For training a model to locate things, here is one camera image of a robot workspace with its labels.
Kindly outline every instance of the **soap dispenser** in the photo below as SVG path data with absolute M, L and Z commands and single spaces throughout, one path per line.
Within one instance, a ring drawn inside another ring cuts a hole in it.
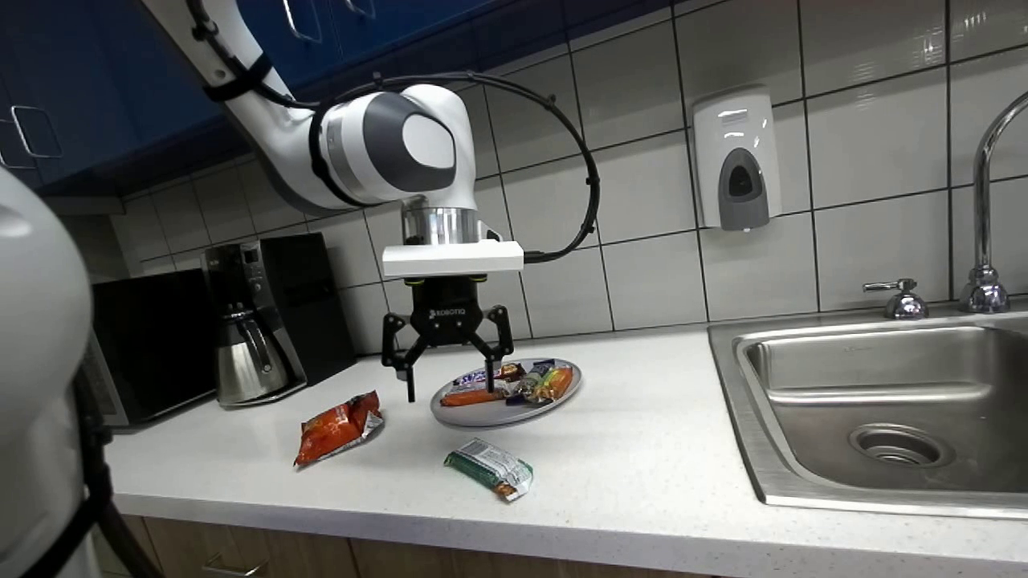
M 705 227 L 749 233 L 779 216 L 779 171 L 769 89 L 693 107 L 693 150 Z

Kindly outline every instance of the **red snack wrapper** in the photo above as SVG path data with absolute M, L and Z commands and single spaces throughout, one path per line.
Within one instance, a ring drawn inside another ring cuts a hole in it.
M 385 426 L 385 416 L 380 407 L 380 396 L 356 396 L 324 416 L 313 416 L 303 423 L 303 441 L 295 453 L 295 470 L 306 470 L 324 455 L 342 453 L 373 441 Z

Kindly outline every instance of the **stainless steel sink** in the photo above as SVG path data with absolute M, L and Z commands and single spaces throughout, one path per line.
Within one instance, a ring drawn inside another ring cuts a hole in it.
M 1028 516 L 1028 311 L 710 332 L 769 505 Z

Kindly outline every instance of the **plate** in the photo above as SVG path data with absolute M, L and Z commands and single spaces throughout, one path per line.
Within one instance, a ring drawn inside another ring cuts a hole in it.
M 501 426 L 549 416 L 579 388 L 582 368 L 569 361 L 506 361 L 493 368 L 493 396 L 485 388 L 485 368 L 475 368 L 446 381 L 431 410 L 453 426 Z

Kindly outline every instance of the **kitchen counter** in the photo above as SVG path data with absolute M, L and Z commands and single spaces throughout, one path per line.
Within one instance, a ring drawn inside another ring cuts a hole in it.
M 380 361 L 279 404 L 199 404 L 110 448 L 122 514 L 324 538 L 483 548 L 753 578 L 1028 576 L 1023 519 L 769 509 L 734 451 L 704 332 L 522 344 L 564 358 L 584 388 L 518 426 L 453 429 L 433 420 L 436 386 L 483 365 L 473 349 L 418 363 L 403 403 Z M 376 388 L 385 429 L 353 453 L 291 470 L 300 423 Z M 518 505 L 444 466 L 469 438 L 535 470 Z

